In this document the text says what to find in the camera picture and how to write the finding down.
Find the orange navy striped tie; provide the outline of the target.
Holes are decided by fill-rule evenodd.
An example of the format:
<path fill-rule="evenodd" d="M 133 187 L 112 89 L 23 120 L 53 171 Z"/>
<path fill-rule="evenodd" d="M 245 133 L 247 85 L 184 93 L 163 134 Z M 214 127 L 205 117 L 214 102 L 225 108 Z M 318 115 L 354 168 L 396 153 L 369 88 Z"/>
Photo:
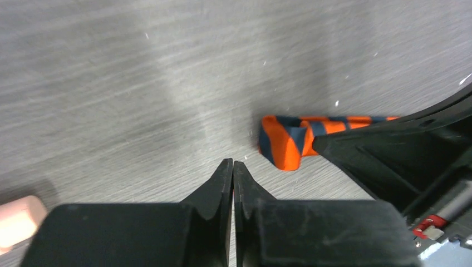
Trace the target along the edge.
<path fill-rule="evenodd" d="M 266 115 L 260 121 L 258 149 L 277 169 L 298 170 L 301 159 L 316 156 L 312 144 L 318 136 L 354 130 L 397 116 L 282 116 Z"/>

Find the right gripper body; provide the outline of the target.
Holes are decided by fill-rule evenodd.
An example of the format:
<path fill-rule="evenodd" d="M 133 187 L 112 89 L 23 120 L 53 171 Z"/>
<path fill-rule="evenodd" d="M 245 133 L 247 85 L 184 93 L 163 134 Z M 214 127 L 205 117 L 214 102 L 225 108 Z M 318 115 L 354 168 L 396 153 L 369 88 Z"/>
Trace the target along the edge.
<path fill-rule="evenodd" d="M 313 148 L 416 228 L 471 178 L 471 86 L 412 115 L 319 136 Z"/>

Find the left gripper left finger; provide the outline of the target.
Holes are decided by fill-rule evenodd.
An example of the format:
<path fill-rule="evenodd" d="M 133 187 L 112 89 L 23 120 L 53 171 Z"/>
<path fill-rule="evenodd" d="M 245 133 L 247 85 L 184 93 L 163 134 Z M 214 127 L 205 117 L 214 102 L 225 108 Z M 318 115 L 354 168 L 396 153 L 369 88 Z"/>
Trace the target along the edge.
<path fill-rule="evenodd" d="M 22 266 L 228 266 L 233 160 L 180 202 L 63 204 Z"/>

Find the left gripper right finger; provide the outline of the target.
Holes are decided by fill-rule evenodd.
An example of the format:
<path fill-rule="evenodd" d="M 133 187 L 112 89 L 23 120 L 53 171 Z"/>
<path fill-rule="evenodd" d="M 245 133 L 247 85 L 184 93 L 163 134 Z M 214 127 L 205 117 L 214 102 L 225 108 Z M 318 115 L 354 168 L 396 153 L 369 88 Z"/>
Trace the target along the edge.
<path fill-rule="evenodd" d="M 404 218 L 376 200 L 278 200 L 233 167 L 238 266 L 421 266 Z"/>

